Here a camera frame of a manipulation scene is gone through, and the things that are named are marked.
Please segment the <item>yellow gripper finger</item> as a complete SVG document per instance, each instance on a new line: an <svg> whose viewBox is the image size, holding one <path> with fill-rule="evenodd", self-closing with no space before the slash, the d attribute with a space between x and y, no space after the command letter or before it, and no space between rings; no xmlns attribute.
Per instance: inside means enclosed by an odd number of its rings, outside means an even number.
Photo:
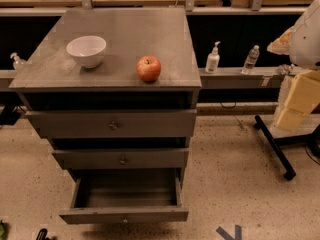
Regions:
<svg viewBox="0 0 320 240"><path fill-rule="evenodd" d="M285 107L310 114L320 104L320 72L307 70L296 75L285 101Z"/></svg>
<svg viewBox="0 0 320 240"><path fill-rule="evenodd" d="M307 113L280 108L276 112L275 126L284 131L295 131L307 117Z"/></svg>

